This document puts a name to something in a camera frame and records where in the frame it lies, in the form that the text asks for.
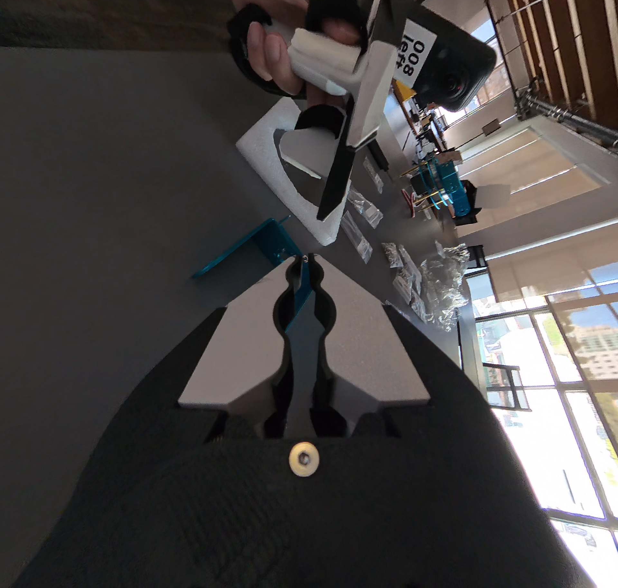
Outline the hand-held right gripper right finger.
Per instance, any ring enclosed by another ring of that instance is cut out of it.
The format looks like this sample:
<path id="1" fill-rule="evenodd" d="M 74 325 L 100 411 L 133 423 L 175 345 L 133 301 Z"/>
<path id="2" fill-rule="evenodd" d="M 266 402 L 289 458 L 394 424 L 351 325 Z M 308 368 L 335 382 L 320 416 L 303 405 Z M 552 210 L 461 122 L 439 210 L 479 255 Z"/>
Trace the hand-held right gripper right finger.
<path id="1" fill-rule="evenodd" d="M 430 399 L 382 302 L 319 254 L 308 255 L 318 344 L 310 419 L 319 437 L 345 437 L 368 413 Z"/>

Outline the large glass window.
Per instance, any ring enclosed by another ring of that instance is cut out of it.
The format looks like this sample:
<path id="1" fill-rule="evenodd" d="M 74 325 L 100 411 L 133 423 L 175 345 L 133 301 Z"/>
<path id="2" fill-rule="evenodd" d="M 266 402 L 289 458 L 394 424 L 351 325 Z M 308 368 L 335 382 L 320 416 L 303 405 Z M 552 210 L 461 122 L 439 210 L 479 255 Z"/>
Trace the large glass window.
<path id="1" fill-rule="evenodd" d="M 468 286 L 481 390 L 483 362 L 520 367 L 531 411 L 493 413 L 580 566 L 617 587 L 617 282 L 503 302 L 488 269 Z"/>

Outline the crumpled clear plastic bag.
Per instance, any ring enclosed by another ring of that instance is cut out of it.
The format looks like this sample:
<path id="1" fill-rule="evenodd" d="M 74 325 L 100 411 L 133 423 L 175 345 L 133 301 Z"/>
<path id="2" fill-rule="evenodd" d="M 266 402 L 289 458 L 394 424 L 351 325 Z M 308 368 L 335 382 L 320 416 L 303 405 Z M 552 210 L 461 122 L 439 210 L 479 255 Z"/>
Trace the crumpled clear plastic bag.
<path id="1" fill-rule="evenodd" d="M 425 318 L 437 329 L 455 329 L 458 310 L 468 303 L 462 290 L 465 271 L 470 260 L 466 244 L 442 247 L 436 242 L 436 252 L 421 263 L 421 298 Z"/>

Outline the blue metal bracket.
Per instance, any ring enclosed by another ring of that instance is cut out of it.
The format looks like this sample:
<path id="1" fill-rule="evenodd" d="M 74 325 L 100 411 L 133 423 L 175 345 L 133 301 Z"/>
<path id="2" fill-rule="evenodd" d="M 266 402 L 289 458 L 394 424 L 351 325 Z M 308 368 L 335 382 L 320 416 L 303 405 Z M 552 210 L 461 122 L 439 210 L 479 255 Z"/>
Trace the blue metal bracket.
<path id="1" fill-rule="evenodd" d="M 305 306 L 313 291 L 310 285 L 310 270 L 308 267 L 308 257 L 303 255 L 300 248 L 292 240 L 287 230 L 283 227 L 285 221 L 290 219 L 290 215 L 281 220 L 269 218 L 262 222 L 243 237 L 227 247 L 217 257 L 213 258 L 205 264 L 201 269 L 198 269 L 191 276 L 192 279 L 199 279 L 207 272 L 215 268 L 229 256 L 241 249 L 246 243 L 252 242 L 257 246 L 259 252 L 267 259 L 267 261 L 276 268 L 288 258 L 301 258 L 300 270 L 294 279 L 294 297 L 291 313 L 286 314 L 284 329 L 288 331 L 292 322 L 297 317 L 299 312 Z"/>

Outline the black chair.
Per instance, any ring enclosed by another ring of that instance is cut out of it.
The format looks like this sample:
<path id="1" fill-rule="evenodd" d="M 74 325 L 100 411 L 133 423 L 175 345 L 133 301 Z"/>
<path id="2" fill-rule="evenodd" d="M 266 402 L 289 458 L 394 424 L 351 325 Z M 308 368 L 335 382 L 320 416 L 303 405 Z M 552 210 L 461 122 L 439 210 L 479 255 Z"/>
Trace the black chair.
<path id="1" fill-rule="evenodd" d="M 491 408 L 504 411 L 531 411 L 519 366 L 483 362 L 483 371 L 486 398 Z"/>

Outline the white foam block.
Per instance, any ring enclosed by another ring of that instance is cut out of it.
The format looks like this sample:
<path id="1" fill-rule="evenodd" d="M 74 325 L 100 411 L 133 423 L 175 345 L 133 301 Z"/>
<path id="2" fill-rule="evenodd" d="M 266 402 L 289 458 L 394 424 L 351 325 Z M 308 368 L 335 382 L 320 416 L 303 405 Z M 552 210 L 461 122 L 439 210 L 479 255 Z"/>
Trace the white foam block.
<path id="1" fill-rule="evenodd" d="M 305 198 L 290 180 L 280 157 L 276 132 L 287 133 L 300 110 L 291 98 L 281 98 L 236 143 L 237 150 L 289 212 L 322 246 L 335 242 L 344 215 L 346 198 L 324 220 L 317 220 L 318 206 Z"/>

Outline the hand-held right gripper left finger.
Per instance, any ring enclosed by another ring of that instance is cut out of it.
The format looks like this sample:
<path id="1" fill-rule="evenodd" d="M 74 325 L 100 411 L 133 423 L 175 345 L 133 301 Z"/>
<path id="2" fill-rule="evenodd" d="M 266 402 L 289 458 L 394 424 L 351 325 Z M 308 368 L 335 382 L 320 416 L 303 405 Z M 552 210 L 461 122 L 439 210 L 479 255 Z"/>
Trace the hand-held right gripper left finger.
<path id="1" fill-rule="evenodd" d="M 178 404 L 239 416 L 266 438 L 287 426 L 294 370 L 287 329 L 304 259 L 294 256 L 224 308 Z"/>

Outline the metal ceiling pipe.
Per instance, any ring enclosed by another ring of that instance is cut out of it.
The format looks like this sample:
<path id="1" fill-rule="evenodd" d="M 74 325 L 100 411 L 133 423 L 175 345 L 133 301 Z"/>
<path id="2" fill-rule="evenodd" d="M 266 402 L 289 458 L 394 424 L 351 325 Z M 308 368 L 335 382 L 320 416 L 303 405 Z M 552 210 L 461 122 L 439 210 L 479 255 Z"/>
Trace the metal ceiling pipe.
<path id="1" fill-rule="evenodd" d="M 575 112 L 553 105 L 539 98 L 534 91 L 524 88 L 517 92 L 517 109 L 522 117 L 540 115 L 569 130 L 587 137 L 607 151 L 617 154 L 617 130 L 587 119 Z"/>

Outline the dark grey desk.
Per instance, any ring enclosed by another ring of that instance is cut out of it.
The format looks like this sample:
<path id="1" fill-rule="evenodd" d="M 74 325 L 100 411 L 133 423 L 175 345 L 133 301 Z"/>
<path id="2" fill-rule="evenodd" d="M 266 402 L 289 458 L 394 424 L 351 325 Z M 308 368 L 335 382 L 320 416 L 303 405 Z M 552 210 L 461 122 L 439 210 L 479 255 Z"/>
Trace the dark grey desk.
<path id="1" fill-rule="evenodd" d="M 144 376 L 268 271 L 236 149 L 277 98 L 226 54 L 1 48 L 1 587 Z"/>

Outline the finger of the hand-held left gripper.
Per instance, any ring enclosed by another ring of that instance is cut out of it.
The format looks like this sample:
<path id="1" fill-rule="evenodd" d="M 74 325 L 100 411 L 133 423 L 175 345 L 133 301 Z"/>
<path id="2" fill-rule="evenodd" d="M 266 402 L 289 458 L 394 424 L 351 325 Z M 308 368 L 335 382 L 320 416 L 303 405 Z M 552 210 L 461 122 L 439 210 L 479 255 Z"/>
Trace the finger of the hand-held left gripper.
<path id="1" fill-rule="evenodd" d="M 316 218 L 319 221 L 325 221 L 344 201 L 355 154 L 376 137 L 410 3 L 411 0 L 374 0 L 371 8 L 373 31 L 368 49 L 357 59 L 353 72 L 346 73 L 322 62 L 316 65 L 329 94 L 333 94 L 331 87 L 336 85 L 351 96 L 346 103 L 344 127 L 318 207 Z"/>

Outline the beige roller blind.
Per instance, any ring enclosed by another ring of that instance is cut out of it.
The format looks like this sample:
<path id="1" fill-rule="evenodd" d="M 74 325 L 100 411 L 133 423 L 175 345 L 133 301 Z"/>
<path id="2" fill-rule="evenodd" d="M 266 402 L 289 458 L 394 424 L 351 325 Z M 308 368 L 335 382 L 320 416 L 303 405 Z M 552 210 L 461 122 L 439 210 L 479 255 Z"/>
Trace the beige roller blind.
<path id="1" fill-rule="evenodd" d="M 510 187 L 508 208 L 516 214 L 555 205 L 607 184 L 529 125 L 506 129 L 462 152 L 462 159 L 461 178 L 477 187 Z"/>
<path id="2" fill-rule="evenodd" d="M 489 272 L 500 303 L 607 287 L 617 282 L 617 221 L 494 257 Z"/>

